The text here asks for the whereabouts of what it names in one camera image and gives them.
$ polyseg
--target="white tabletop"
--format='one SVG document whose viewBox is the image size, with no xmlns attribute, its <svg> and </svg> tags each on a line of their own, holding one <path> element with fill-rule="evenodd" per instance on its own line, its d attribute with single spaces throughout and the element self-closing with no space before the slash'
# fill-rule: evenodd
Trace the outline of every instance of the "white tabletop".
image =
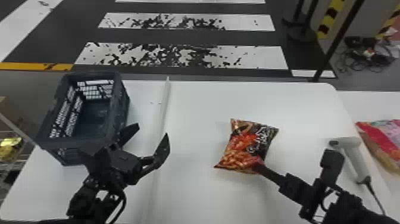
<svg viewBox="0 0 400 224">
<path fill-rule="evenodd" d="M 131 97 L 128 123 L 141 130 L 125 149 L 152 154 L 154 124 L 163 82 L 125 81 Z M 165 118 L 171 154 L 158 171 L 155 200 L 147 223 L 301 223 L 300 206 L 258 176 L 213 169 L 227 144 L 230 118 L 253 120 L 280 129 L 266 165 L 290 172 L 308 183 L 319 176 L 319 162 L 329 138 L 357 134 L 336 90 L 327 84 L 172 82 Z M 389 214 L 390 192 L 382 185 L 365 146 L 361 152 L 375 190 Z M 45 151 L 35 149 L 0 209 L 5 220 L 65 217 L 71 196 L 86 177 L 84 167 L 62 167 Z M 379 211 L 370 194 L 354 184 L 347 162 L 338 184 Z M 149 197 L 151 177 L 126 189 L 128 205 L 118 223 L 138 223 L 139 209 Z"/>
</svg>

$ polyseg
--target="plastic basket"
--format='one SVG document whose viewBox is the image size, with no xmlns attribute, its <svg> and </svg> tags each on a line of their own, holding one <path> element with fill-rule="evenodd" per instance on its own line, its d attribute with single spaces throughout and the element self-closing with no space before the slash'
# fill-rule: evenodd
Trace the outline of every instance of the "plastic basket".
<svg viewBox="0 0 400 224">
<path fill-rule="evenodd" d="M 81 164 L 79 148 L 116 140 L 126 125 L 129 102 L 118 73 L 65 75 L 36 142 L 62 165 Z"/>
</svg>

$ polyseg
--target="red snack bag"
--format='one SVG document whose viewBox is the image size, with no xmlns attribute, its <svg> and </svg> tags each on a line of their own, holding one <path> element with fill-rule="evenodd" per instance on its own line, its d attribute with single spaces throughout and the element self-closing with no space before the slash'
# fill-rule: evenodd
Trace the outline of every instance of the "red snack bag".
<svg viewBox="0 0 400 224">
<path fill-rule="evenodd" d="M 278 129 L 255 122 L 230 119 L 232 134 L 224 156 L 214 168 L 255 173 L 252 168 L 264 164 L 265 156 Z"/>
</svg>

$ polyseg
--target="handheld barcode scanner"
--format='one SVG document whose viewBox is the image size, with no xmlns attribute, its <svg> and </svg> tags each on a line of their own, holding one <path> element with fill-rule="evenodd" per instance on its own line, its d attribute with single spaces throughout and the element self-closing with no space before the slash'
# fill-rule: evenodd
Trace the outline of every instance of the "handheld barcode scanner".
<svg viewBox="0 0 400 224">
<path fill-rule="evenodd" d="M 336 138 L 329 141 L 329 145 L 334 149 L 343 149 L 347 157 L 350 159 L 355 171 L 357 172 L 356 182 L 359 184 L 371 182 L 371 176 L 365 165 L 363 156 L 359 150 L 361 145 L 360 138 L 347 137 Z"/>
</svg>

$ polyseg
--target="chip bag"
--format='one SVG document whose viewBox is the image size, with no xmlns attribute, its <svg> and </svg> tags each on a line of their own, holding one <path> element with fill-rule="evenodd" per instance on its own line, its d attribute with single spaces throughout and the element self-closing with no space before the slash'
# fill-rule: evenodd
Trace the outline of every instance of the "chip bag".
<svg viewBox="0 0 400 224">
<path fill-rule="evenodd" d="M 365 145 L 389 172 L 400 175 L 400 120 L 357 122 Z"/>
<path fill-rule="evenodd" d="M 277 128 L 255 122 L 230 119 L 232 134 L 225 148 L 224 156 L 214 168 L 255 173 L 252 168 L 264 164 L 265 156 Z"/>
</svg>

